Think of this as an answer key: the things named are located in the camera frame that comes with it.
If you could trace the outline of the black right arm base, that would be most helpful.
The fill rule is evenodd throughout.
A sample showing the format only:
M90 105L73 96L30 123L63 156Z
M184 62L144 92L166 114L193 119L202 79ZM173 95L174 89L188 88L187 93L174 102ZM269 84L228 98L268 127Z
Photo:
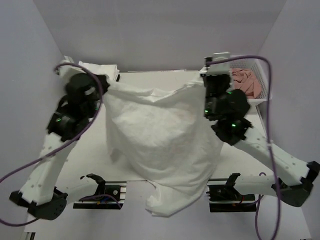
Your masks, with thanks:
M254 194L240 195L225 190L226 178L211 178L205 192L211 213L250 213L257 210Z

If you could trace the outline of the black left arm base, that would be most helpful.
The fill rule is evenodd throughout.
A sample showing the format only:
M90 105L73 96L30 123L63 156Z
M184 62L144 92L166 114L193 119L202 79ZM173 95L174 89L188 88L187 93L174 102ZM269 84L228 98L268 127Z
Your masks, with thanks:
M127 192L125 181L107 181L103 190L97 190L93 197L76 201L73 209L84 210L120 210L124 204Z

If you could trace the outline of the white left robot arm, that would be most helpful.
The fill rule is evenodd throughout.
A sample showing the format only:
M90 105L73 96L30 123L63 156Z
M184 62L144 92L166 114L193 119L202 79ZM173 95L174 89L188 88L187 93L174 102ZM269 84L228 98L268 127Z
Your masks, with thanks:
M78 177L74 184L56 183L69 154L97 117L101 97L109 87L108 79L107 75L78 73L67 81L66 94L47 125L39 160L23 187L9 196L11 202L26 208L35 219L52 221L68 204L105 196L105 180L93 173Z

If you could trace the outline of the white printed t-shirt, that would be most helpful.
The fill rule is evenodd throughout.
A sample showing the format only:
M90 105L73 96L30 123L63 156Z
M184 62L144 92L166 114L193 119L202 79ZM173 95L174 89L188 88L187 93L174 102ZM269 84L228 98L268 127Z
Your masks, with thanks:
M195 77L165 91L111 82L103 97L106 142L154 186L145 208L167 217L204 193L223 142L205 118L206 89Z

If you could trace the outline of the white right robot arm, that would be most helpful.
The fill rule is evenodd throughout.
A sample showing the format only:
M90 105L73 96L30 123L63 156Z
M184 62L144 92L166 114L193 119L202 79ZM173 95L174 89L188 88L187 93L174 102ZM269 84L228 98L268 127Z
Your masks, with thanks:
M210 202L244 206L254 195L277 197L292 207L301 207L311 195L314 180L320 173L316 161L305 162L290 155L246 119L249 101L241 90L230 89L227 73L202 73L205 87L204 116L211 121L212 135L270 169L272 175L244 176L231 173L228 178L211 180L208 185Z

